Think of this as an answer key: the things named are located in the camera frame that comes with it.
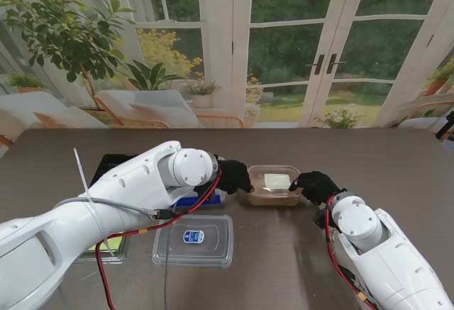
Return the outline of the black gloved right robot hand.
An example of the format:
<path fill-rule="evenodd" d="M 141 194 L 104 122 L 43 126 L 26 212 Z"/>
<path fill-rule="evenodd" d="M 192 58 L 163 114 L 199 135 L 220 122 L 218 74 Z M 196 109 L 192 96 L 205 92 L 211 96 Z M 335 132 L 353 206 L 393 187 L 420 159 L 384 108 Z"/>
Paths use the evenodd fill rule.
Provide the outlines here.
<path fill-rule="evenodd" d="M 345 191 L 328 175 L 319 171 L 301 173 L 289 186 L 290 192 L 298 189 L 306 199 L 317 206 L 326 204 L 332 196 Z"/>

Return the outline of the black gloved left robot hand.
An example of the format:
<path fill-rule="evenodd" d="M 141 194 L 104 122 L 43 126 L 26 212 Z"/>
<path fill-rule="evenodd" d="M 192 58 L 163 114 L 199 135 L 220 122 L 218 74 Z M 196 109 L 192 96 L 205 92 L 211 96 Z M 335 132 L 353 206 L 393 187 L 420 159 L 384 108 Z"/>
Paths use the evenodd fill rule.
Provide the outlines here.
<path fill-rule="evenodd" d="M 239 189 L 246 193 L 254 191 L 247 166 L 237 160 L 219 160 L 221 177 L 217 187 L 227 194 L 235 194 Z"/>

